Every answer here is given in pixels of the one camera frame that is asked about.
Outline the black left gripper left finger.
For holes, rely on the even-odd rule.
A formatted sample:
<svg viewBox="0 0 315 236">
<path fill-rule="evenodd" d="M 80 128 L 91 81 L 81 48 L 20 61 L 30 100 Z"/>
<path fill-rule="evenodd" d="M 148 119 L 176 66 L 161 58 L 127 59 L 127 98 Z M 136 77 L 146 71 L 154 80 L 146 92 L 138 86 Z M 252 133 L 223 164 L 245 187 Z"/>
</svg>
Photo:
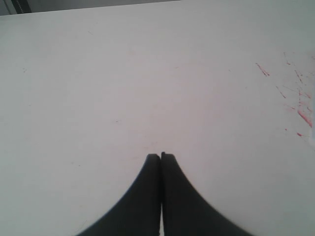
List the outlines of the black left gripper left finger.
<svg viewBox="0 0 315 236">
<path fill-rule="evenodd" d="M 158 236 L 160 231 L 160 157 L 149 154 L 131 187 L 81 236 Z"/>
</svg>

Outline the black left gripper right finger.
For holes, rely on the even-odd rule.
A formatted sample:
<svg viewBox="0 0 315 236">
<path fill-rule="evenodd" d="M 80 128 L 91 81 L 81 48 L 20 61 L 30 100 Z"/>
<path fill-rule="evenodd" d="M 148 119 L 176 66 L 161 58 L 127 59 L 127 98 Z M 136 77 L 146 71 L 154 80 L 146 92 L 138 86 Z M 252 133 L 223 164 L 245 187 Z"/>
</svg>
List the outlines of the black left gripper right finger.
<svg viewBox="0 0 315 236">
<path fill-rule="evenodd" d="M 162 215 L 166 236 L 249 236 L 196 191 L 172 154 L 161 154 Z"/>
</svg>

